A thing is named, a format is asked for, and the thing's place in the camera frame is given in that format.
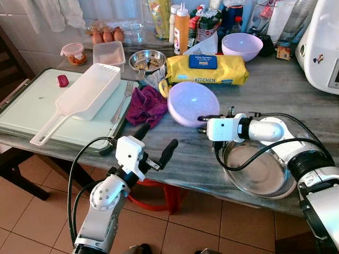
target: lavender bowl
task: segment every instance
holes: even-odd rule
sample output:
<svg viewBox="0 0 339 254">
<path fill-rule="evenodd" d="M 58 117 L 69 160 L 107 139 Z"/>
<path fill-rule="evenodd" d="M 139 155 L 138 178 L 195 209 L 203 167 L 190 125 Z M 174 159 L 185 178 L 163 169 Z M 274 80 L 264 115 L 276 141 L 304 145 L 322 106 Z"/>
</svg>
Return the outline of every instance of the lavender bowl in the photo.
<svg viewBox="0 0 339 254">
<path fill-rule="evenodd" d="M 245 62 L 255 58 L 263 47 L 263 42 L 248 33 L 231 33 L 221 41 L 224 55 L 241 56 Z"/>
<path fill-rule="evenodd" d="M 186 127 L 200 127 L 201 115 L 218 115 L 220 105 L 214 93 L 199 83 L 181 82 L 173 86 L 167 99 L 168 111 L 173 119 Z"/>
</svg>

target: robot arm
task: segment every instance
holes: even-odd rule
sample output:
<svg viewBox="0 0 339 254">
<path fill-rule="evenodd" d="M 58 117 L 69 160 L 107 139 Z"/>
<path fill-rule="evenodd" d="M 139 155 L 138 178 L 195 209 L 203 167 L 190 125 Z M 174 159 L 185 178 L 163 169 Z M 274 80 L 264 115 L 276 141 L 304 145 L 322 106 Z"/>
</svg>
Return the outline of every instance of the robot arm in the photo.
<svg viewBox="0 0 339 254">
<path fill-rule="evenodd" d="M 268 146 L 292 139 L 286 124 L 279 118 L 266 117 L 260 121 L 237 114 L 234 118 L 202 116 L 207 121 L 203 130 L 212 141 L 243 142 L 256 140 Z M 321 248 L 326 253 L 339 250 L 339 168 L 335 167 L 318 146 L 293 141 L 272 150 L 284 161 L 298 183 L 300 207 Z"/>
<path fill-rule="evenodd" d="M 124 201 L 137 181 L 145 179 L 149 169 L 163 169 L 174 149 L 177 140 L 163 151 L 159 161 L 152 161 L 144 152 L 142 139 L 148 128 L 133 136 L 121 137 L 117 141 L 115 157 L 120 167 L 98 183 L 90 195 L 90 209 L 74 243 L 73 254 L 103 254 L 111 251 L 118 229 L 118 217 Z"/>
</svg>

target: red stool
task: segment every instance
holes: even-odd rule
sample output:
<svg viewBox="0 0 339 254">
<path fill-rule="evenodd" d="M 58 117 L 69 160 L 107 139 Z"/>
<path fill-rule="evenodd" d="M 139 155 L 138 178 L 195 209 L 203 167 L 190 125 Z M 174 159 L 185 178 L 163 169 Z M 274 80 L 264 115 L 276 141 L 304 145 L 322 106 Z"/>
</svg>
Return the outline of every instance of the red stool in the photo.
<svg viewBox="0 0 339 254">
<path fill-rule="evenodd" d="M 164 189 L 166 205 L 149 205 L 149 204 L 145 204 L 141 201 L 136 200 L 135 198 L 132 197 L 131 194 L 128 196 L 128 199 L 130 201 L 137 204 L 141 208 L 150 210 L 150 211 L 157 211 L 157 212 L 169 211 L 169 214 L 173 214 L 179 210 L 180 204 L 188 192 L 187 190 L 183 190 L 182 188 L 179 188 L 179 187 L 175 187 L 175 186 L 163 184 L 163 183 L 158 183 L 158 182 L 147 180 L 147 179 L 145 179 L 143 182 L 138 182 L 138 184 L 142 186 L 149 186 L 149 187 L 160 186 L 160 187 L 163 187 Z"/>
</svg>

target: purple towel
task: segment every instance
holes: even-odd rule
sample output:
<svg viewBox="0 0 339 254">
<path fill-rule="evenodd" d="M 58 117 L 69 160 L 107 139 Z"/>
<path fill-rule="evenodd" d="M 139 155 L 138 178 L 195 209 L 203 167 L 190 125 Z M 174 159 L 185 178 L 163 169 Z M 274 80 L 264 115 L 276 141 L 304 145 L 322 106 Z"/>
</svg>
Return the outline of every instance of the purple towel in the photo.
<svg viewBox="0 0 339 254">
<path fill-rule="evenodd" d="M 166 112 L 167 99 L 153 87 L 146 86 L 143 90 L 134 89 L 126 119 L 134 126 L 144 122 L 149 123 L 152 129 Z"/>
</svg>

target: white cutting board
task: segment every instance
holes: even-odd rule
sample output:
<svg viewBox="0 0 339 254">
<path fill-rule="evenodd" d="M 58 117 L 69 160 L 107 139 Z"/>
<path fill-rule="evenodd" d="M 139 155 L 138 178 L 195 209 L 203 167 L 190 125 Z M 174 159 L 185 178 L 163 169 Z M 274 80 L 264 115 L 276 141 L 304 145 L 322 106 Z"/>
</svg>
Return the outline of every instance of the white cutting board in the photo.
<svg viewBox="0 0 339 254">
<path fill-rule="evenodd" d="M 59 75 L 67 76 L 69 80 L 67 87 L 60 88 L 56 85 L 56 78 Z M 54 115 L 56 99 L 80 76 L 80 73 L 72 71 L 55 69 L 44 71 L 0 114 L 0 128 L 35 135 Z M 92 120 L 82 121 L 69 118 L 52 135 L 51 139 L 84 146 L 94 138 L 101 136 L 110 137 L 121 121 L 119 120 L 115 124 L 110 123 L 110 119 L 118 110 L 124 97 L 126 85 L 127 80 L 120 81 L 118 88 Z M 139 84 L 134 82 L 134 86 L 138 87 Z M 120 117 L 126 112 L 130 100 L 131 97 L 125 100 Z M 107 144 L 107 141 L 100 140 L 90 147 L 102 149 Z"/>
</svg>

